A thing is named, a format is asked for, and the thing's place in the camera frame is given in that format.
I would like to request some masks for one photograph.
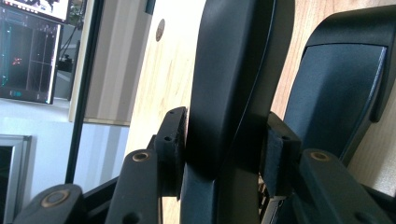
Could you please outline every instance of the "beige panel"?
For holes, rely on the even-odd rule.
[[[86,122],[129,125],[151,16],[146,1],[105,2]]]
[[[72,97],[70,100],[70,109],[69,109],[69,121],[73,122],[77,113],[77,103],[78,103],[78,94],[81,86],[82,79],[82,70],[84,68],[85,63],[85,54],[87,52],[86,46],[88,43],[89,31],[91,29],[91,18],[93,11],[94,1],[87,2],[87,7],[85,10],[85,25],[81,32],[81,40],[80,40],[80,48],[78,52],[78,61],[76,65],[76,73],[75,73],[75,81],[73,84]]]
[[[148,35],[148,46],[139,81],[126,153],[147,146],[150,137],[158,131],[167,110],[180,105],[189,105],[196,35],[203,3],[204,0],[199,1],[199,3],[197,1],[191,3],[181,0],[157,1],[151,24],[152,27]],[[276,91],[273,111],[283,118],[291,84],[297,73],[305,42],[324,18],[334,12],[392,4],[396,4],[396,0],[296,0],[295,24],[290,43],[290,52]],[[165,19],[165,29],[163,39],[157,42],[155,40],[156,27],[161,19]],[[389,118],[385,117],[383,120],[387,120],[385,122],[389,127],[389,130],[386,132],[396,134],[391,129],[391,126],[396,123],[394,121],[396,119],[392,119],[391,116]],[[392,164],[392,161],[395,161],[393,159],[396,159],[396,151],[393,150],[396,143],[392,139],[396,138],[386,133],[384,134],[388,139],[387,143],[383,143],[383,140],[378,140],[383,143],[382,146],[376,145],[373,142],[374,145],[368,147],[370,149],[363,149],[362,147],[358,150],[357,157],[359,155],[362,158],[364,155],[368,155],[368,160],[354,159],[352,161],[350,170],[359,180],[361,180],[362,176],[370,180],[377,179],[375,177],[376,175],[385,176],[392,167],[393,169],[396,168],[396,164]],[[368,135],[378,137],[376,130],[370,130]],[[373,172],[372,174],[366,174],[365,170],[374,169],[373,167],[381,167],[381,163],[387,162],[382,159],[376,161],[369,160],[372,157],[370,155],[370,153],[373,153],[372,148],[378,147],[382,147],[382,154],[386,155],[388,159],[387,165],[392,166],[383,173]],[[371,186],[384,190],[384,185],[373,184]],[[165,201],[164,217],[164,223],[178,223],[178,205],[170,201]]]

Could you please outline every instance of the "white wall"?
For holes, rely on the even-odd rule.
[[[74,124],[68,102],[37,105],[0,99],[0,134],[32,135],[23,204],[44,189],[63,184]],[[75,183],[84,192],[116,177],[129,128],[84,124]]]

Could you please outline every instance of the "wooden surface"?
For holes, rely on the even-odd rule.
[[[394,5],[389,1],[296,0],[290,51],[276,91],[272,110],[283,118],[291,84],[297,73],[307,38],[327,16],[357,8]],[[139,81],[126,153],[145,148],[169,109],[188,106],[196,36],[204,0],[157,0]],[[163,37],[156,41],[157,26],[165,20]],[[366,134],[349,170],[369,186],[394,194],[396,178],[396,92],[381,121]],[[178,223],[178,204],[164,202],[164,223]]]

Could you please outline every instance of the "monitor screen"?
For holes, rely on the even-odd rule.
[[[2,0],[2,2],[6,7],[66,23],[71,0]]]
[[[61,25],[0,7],[0,98],[52,104]]]

